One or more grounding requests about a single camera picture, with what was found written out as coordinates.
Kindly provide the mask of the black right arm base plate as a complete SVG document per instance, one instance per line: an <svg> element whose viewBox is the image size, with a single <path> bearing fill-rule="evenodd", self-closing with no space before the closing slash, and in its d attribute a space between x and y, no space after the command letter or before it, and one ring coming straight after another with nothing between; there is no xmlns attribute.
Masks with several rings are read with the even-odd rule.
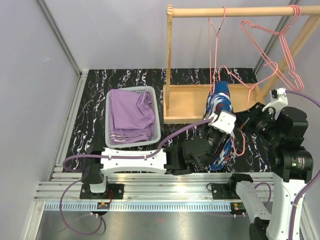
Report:
<svg viewBox="0 0 320 240"><path fill-rule="evenodd" d="M206 189L212 194L214 200L230 200L235 198L227 183L210 182L206 185Z"/></svg>

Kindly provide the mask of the blue patterned trousers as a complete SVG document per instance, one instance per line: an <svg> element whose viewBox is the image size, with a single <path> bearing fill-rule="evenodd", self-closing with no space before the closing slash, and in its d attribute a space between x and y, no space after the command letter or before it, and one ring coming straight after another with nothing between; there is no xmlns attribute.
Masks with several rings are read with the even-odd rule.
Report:
<svg viewBox="0 0 320 240"><path fill-rule="evenodd" d="M219 113L221 111L227 111L233 113L233 106L231 103L230 91L228 88L228 83L226 81L219 81L215 84L213 94L209 94L207 97L205 112L203 115L204 119L209 119L213 112ZM203 134L206 137L206 127L203 127ZM209 167L211 171L219 171L225 167L231 150L233 148L230 136L235 137L232 132L228 135L228 140L226 141L222 151L219 155L209 155L213 160L210 162Z"/></svg>

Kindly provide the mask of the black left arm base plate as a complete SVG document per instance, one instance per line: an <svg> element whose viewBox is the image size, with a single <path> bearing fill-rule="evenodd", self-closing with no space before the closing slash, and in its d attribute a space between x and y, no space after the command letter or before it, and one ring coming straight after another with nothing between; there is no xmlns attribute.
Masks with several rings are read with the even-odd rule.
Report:
<svg viewBox="0 0 320 240"><path fill-rule="evenodd" d="M79 198L82 200L122 200L125 185L120 183L107 183L102 192L93 192L89 184L82 184Z"/></svg>

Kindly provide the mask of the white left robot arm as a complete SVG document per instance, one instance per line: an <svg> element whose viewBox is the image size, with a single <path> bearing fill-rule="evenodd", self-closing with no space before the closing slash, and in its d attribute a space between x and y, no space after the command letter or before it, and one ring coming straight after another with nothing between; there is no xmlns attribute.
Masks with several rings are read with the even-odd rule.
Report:
<svg viewBox="0 0 320 240"><path fill-rule="evenodd" d="M102 199L113 192L108 176L117 172L151 172L174 176L194 171L224 167L233 147L233 132L205 126L203 136L195 136L179 144L164 147L162 141L156 150L128 151L106 148L102 153L86 155L88 164L82 170L84 193Z"/></svg>

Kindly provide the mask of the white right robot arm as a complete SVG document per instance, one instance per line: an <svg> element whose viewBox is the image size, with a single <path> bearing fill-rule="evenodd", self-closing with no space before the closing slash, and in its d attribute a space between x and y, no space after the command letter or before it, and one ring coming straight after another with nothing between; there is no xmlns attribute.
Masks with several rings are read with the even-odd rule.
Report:
<svg viewBox="0 0 320 240"><path fill-rule="evenodd" d="M227 193L240 198L250 219L251 240L298 240L301 215L299 201L312 184L313 158L302 146L309 126L307 114L285 106L276 109L256 103L236 114L236 126L258 135L268 149L274 184L272 212L260 200L253 179L234 173L228 180Z"/></svg>

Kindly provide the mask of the purple trousers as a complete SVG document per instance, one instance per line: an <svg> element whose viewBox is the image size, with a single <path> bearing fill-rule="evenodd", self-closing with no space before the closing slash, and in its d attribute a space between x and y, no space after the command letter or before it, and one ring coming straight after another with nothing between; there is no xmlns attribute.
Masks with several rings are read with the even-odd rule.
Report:
<svg viewBox="0 0 320 240"><path fill-rule="evenodd" d="M144 93L112 89L109 95L109 134L114 144L148 141L154 134L153 97Z"/></svg>

